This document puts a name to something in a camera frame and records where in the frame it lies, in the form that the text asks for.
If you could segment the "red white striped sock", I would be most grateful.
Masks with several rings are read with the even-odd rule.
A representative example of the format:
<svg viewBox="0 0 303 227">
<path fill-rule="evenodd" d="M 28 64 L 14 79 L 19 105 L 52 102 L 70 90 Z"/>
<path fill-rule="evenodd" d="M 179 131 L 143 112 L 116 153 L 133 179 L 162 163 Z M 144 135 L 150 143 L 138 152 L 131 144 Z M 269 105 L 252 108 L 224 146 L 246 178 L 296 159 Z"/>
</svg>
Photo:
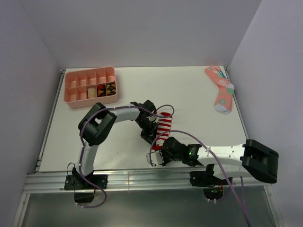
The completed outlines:
<svg viewBox="0 0 303 227">
<path fill-rule="evenodd" d="M 156 136 L 159 136 L 161 133 L 164 133 L 163 135 L 159 136 L 155 142 L 155 144 L 152 147 L 152 151 L 156 151 L 162 148 L 163 143 L 165 140 L 169 138 L 169 132 L 171 130 L 172 125 L 172 117 L 169 117 L 170 113 L 167 112 L 161 112 L 159 113 L 160 116 L 164 116 L 164 118 L 158 118 L 158 128 L 156 131 Z"/>
</svg>

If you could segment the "tan maroon sock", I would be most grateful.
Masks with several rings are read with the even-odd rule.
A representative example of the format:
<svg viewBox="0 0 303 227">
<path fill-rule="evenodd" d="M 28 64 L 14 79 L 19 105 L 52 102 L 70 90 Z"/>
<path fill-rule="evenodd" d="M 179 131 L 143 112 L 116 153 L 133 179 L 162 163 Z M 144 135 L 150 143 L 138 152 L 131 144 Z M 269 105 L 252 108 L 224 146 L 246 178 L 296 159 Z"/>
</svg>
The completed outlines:
<svg viewBox="0 0 303 227">
<path fill-rule="evenodd" d="M 97 91 L 96 88 L 88 88 L 88 99 L 96 98 L 97 97 Z"/>
</svg>

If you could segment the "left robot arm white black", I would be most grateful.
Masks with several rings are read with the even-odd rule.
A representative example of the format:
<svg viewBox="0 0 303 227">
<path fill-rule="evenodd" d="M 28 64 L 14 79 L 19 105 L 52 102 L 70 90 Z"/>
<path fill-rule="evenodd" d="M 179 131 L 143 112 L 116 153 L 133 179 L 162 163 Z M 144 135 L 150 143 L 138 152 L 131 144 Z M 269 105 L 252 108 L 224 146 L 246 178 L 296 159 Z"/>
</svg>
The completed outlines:
<svg viewBox="0 0 303 227">
<path fill-rule="evenodd" d="M 75 183 L 82 189 L 92 184 L 94 159 L 97 149 L 108 137 L 113 125 L 123 121 L 135 121 L 142 129 L 141 138 L 151 144 L 156 137 L 158 124 L 149 117 L 155 113 L 156 107 L 150 100 L 143 104 L 131 102 L 128 106 L 116 109 L 107 108 L 96 103 L 78 125 L 82 147 L 78 163 L 72 170 Z"/>
</svg>

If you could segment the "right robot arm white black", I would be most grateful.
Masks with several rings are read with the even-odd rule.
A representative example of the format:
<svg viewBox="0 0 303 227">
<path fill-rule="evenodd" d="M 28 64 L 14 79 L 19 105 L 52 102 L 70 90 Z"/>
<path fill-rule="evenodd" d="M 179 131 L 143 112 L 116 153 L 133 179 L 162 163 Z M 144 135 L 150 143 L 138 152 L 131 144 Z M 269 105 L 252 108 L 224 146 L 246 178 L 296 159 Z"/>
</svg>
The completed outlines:
<svg viewBox="0 0 303 227">
<path fill-rule="evenodd" d="M 191 167 L 203 166 L 204 171 L 191 172 L 193 186 L 227 184 L 237 177 L 254 177 L 256 180 L 273 184 L 277 182 L 279 154 L 256 140 L 246 140 L 236 146 L 185 145 L 174 137 L 164 141 L 155 153 L 155 164 L 165 166 L 179 161 Z"/>
</svg>

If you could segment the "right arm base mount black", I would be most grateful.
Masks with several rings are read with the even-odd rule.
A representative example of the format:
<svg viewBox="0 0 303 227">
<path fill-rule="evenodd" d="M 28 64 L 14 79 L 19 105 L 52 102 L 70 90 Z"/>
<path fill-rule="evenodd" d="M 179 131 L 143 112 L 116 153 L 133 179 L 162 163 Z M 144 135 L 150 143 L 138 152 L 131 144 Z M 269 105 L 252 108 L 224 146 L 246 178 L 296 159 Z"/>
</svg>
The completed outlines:
<svg viewBox="0 0 303 227">
<path fill-rule="evenodd" d="M 202 187 L 206 200 L 214 203 L 223 200 L 231 192 L 230 187 L 224 189 L 228 185 L 226 179 L 214 176 L 214 164 L 207 165 L 204 171 L 190 172 L 190 184 L 193 187 Z"/>
</svg>

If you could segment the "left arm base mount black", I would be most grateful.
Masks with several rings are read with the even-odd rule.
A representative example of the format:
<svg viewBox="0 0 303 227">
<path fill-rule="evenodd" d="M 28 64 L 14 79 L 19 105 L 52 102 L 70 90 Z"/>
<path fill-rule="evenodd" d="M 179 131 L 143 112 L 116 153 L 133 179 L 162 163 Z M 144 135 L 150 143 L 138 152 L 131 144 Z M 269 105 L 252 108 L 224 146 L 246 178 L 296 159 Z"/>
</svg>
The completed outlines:
<svg viewBox="0 0 303 227">
<path fill-rule="evenodd" d="M 91 203 L 95 198 L 96 190 L 107 188 L 108 175 L 95 175 L 91 173 L 85 178 L 93 185 L 85 181 L 75 167 L 72 169 L 71 174 L 67 174 L 66 176 L 64 190 L 74 191 L 74 201 L 76 203 Z"/>
</svg>

